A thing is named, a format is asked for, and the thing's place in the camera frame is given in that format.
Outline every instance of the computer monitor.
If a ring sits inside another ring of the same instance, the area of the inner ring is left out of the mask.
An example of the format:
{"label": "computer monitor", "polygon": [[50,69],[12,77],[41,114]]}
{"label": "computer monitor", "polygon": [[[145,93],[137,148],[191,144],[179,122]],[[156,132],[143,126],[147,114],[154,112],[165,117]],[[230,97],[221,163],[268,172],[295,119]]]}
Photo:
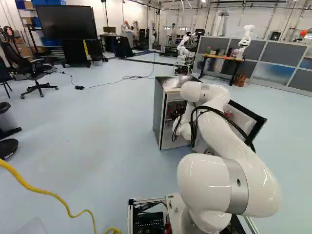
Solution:
{"label": "computer monitor", "polygon": [[36,6],[44,37],[49,39],[96,39],[97,28],[90,6]]}
{"label": "computer monitor", "polygon": [[104,33],[116,33],[116,27],[103,27]]}

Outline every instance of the wooden table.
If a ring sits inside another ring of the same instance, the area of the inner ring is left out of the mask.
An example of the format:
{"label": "wooden table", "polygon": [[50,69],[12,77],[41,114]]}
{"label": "wooden table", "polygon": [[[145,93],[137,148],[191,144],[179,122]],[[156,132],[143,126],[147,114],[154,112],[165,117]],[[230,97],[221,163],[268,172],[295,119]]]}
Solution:
{"label": "wooden table", "polygon": [[240,63],[243,62],[244,60],[242,60],[242,59],[237,59],[237,58],[235,58],[235,57],[227,57],[227,56],[223,56],[223,55],[203,54],[202,56],[204,57],[203,67],[201,68],[200,75],[199,75],[198,79],[200,79],[200,78],[203,76],[204,68],[205,68],[205,63],[206,63],[206,60],[207,60],[208,58],[211,58],[211,59],[224,59],[224,60],[229,60],[229,61],[236,61],[236,67],[235,67],[234,73],[232,74],[232,78],[231,78],[230,83],[229,83],[229,85],[233,85],[233,81],[234,81],[234,78],[235,78],[236,73],[237,73],[237,71],[238,71],[239,65],[240,65]]}

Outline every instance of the black office chair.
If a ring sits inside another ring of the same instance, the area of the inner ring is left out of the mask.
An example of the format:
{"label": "black office chair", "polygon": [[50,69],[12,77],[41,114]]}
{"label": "black office chair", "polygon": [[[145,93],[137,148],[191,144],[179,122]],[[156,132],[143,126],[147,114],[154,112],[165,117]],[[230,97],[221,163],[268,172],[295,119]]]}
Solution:
{"label": "black office chair", "polygon": [[20,95],[21,99],[25,98],[25,94],[31,93],[36,89],[39,90],[40,97],[44,97],[41,88],[54,88],[56,90],[59,89],[57,86],[51,86],[50,83],[38,83],[38,79],[44,77],[47,74],[50,74],[50,71],[54,69],[51,65],[43,64],[43,58],[29,61],[27,58],[23,58],[22,56],[20,56],[8,42],[1,43],[1,47],[3,49],[6,59],[8,60],[14,71],[17,74],[27,76],[29,80],[33,80],[36,83],[35,86],[27,87],[27,91]]}
{"label": "black office chair", "polygon": [[6,85],[8,86],[8,88],[12,91],[10,85],[7,83],[7,81],[10,79],[10,74],[9,74],[9,71],[5,65],[5,62],[4,60],[2,59],[2,57],[0,56],[0,83],[3,84],[4,88],[5,88],[5,91],[6,91],[6,94],[8,95],[9,98],[10,97],[10,94],[6,88]]}

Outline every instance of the black trash can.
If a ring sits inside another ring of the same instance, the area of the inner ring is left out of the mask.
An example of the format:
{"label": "black trash can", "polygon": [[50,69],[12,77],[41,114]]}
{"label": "black trash can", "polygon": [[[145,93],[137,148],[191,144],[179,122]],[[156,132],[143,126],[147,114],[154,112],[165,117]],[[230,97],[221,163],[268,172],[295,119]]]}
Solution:
{"label": "black trash can", "polygon": [[10,108],[11,105],[8,102],[0,102],[0,129],[3,132],[18,128]]}

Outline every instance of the yellow cable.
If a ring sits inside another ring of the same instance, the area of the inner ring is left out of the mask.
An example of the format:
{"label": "yellow cable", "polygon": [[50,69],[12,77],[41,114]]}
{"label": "yellow cable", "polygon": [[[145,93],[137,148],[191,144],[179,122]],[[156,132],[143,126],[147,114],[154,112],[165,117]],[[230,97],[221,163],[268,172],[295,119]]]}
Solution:
{"label": "yellow cable", "polygon": [[[0,166],[7,169],[14,177],[15,179],[22,185],[24,186],[26,189],[32,191],[32,192],[35,192],[35,193],[38,193],[38,194],[44,194],[44,195],[50,195],[50,196],[53,196],[55,197],[57,200],[59,200],[65,207],[66,207],[66,210],[67,210],[67,213],[68,213],[68,216],[71,217],[71,218],[77,218],[79,217],[80,215],[82,215],[84,212],[88,212],[91,217],[92,217],[92,223],[93,223],[93,230],[94,230],[94,234],[97,234],[97,228],[96,228],[96,221],[94,219],[94,216],[92,214],[92,212],[90,210],[83,210],[81,211],[79,214],[77,215],[72,215],[70,209],[69,209],[69,206],[67,205],[67,203],[60,197],[58,196],[57,194],[54,194],[52,192],[49,192],[49,191],[45,191],[45,190],[42,190],[42,189],[37,189],[33,186],[31,186],[30,184],[28,184],[24,178],[19,174],[19,172],[14,168],[12,167],[9,163],[3,161],[0,159]],[[116,228],[109,228],[105,234],[107,234],[110,230],[114,230],[113,234],[121,234],[120,230],[116,229]]]}

